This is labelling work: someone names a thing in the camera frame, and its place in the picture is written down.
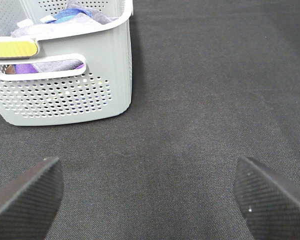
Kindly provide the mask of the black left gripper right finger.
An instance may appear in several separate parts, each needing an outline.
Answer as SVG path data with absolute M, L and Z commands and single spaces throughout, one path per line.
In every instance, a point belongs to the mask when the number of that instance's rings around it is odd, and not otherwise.
M 300 240 L 300 187 L 252 157 L 238 159 L 233 191 L 256 240 Z

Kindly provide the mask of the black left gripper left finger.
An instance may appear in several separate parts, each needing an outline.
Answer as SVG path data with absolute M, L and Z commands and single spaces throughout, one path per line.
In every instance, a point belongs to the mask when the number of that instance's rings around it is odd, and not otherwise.
M 48 157 L 0 188 L 0 240 L 44 240 L 62 202 L 58 157 Z

